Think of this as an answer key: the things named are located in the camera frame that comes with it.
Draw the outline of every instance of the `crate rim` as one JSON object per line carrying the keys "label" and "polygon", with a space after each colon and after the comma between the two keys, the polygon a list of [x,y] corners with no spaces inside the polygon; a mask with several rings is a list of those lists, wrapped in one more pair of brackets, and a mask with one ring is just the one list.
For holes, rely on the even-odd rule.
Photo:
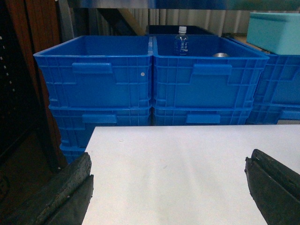
{"label": "crate rim", "polygon": [[160,106],[153,106],[154,109],[158,110],[184,110],[184,111],[251,111],[253,107],[246,107],[246,108],[186,108],[186,107],[160,107]]}
{"label": "crate rim", "polygon": [[[166,34],[165,36],[175,36],[174,34]],[[193,35],[194,37],[196,36],[209,36],[209,37],[216,37],[215,35]],[[256,54],[257,57],[213,57],[213,56],[175,56],[175,55],[159,55],[158,54],[158,44],[157,44],[157,39],[156,36],[153,36],[153,56],[157,58],[175,58],[175,59],[214,59],[214,60],[229,60],[229,59],[234,59],[234,60],[269,60],[269,57],[266,56],[265,54],[261,54],[258,50],[255,49],[249,49],[243,45],[239,45],[238,43],[231,42],[227,38],[224,37],[218,37],[228,43],[231,43],[233,45],[236,45],[238,47],[242,47],[246,49],[247,51],[251,51],[252,53]]]}
{"label": "crate rim", "polygon": [[[230,40],[230,41],[233,41],[233,42],[235,42],[235,43],[237,43],[237,44],[239,44],[239,45],[242,45],[242,46],[244,46],[244,47],[246,47],[246,48],[249,48],[249,49],[251,49],[251,50],[255,50],[254,47],[249,46],[249,45],[247,45],[247,44],[245,44],[245,43],[243,43],[243,42],[241,42],[241,41],[239,41],[239,40],[236,40],[236,39],[234,39],[234,38],[232,38],[232,37],[227,37],[226,39],[228,39],[228,40]],[[259,53],[265,55],[265,56],[272,55],[272,56],[285,56],[285,57],[300,57],[300,55],[278,55],[278,54],[273,53],[273,52],[263,52],[263,51],[259,51],[259,50],[257,50],[257,51],[258,51]]]}
{"label": "crate rim", "polygon": [[63,107],[56,107],[56,106],[52,106],[52,105],[49,105],[48,108],[50,110],[61,110],[61,111],[131,111],[131,110],[139,110],[139,111],[142,111],[142,110],[149,110],[151,109],[153,106],[152,104],[150,104],[150,106],[147,106],[147,107],[128,107],[128,108],[113,108],[113,107],[108,107],[108,108],[103,108],[103,107],[100,107],[100,108],[86,108],[86,107],[68,107],[68,106],[63,106]]}
{"label": "crate rim", "polygon": [[82,35],[79,37],[75,37],[71,40],[68,40],[66,42],[60,43],[58,45],[52,46],[50,48],[44,49],[42,51],[36,52],[33,54],[35,58],[121,58],[121,57],[126,57],[126,58],[133,58],[133,57],[151,57],[153,56],[153,37],[148,37],[148,36],[137,36],[141,38],[149,38],[148,41],[148,53],[143,54],[143,55],[47,55],[46,53],[52,49],[55,49],[57,47],[64,46],[68,43],[72,43],[78,39],[83,39],[85,37],[103,37],[101,35]]}

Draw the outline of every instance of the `corrugated wall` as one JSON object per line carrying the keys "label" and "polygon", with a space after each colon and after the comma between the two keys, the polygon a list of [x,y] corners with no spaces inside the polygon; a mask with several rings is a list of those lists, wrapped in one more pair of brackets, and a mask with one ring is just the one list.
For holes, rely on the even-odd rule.
{"label": "corrugated wall", "polygon": [[[222,33],[247,33],[250,12],[241,10],[188,10],[188,9],[129,9],[143,30],[147,25],[193,25],[219,36]],[[101,15],[96,13],[97,29],[101,35],[113,31]]]}

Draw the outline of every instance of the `light blue container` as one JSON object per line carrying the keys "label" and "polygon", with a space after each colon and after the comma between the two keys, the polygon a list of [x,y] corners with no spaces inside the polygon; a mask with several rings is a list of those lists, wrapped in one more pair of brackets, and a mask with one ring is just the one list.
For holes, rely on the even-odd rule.
{"label": "light blue container", "polygon": [[251,13],[247,42],[278,55],[300,55],[300,14]]}

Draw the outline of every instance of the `plastic water bottle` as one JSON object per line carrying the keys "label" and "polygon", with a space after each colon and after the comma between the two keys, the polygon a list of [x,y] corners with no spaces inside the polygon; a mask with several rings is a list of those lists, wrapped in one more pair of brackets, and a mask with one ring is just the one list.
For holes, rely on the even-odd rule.
{"label": "plastic water bottle", "polygon": [[187,27],[179,27],[179,34],[174,41],[174,55],[185,56],[188,54],[188,37],[186,32]]}

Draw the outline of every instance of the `black pegboard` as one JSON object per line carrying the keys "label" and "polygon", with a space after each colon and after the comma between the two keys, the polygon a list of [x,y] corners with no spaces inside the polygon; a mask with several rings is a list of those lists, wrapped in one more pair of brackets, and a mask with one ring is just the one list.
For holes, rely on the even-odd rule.
{"label": "black pegboard", "polygon": [[40,109],[11,18],[0,0],[0,156],[33,126]]}

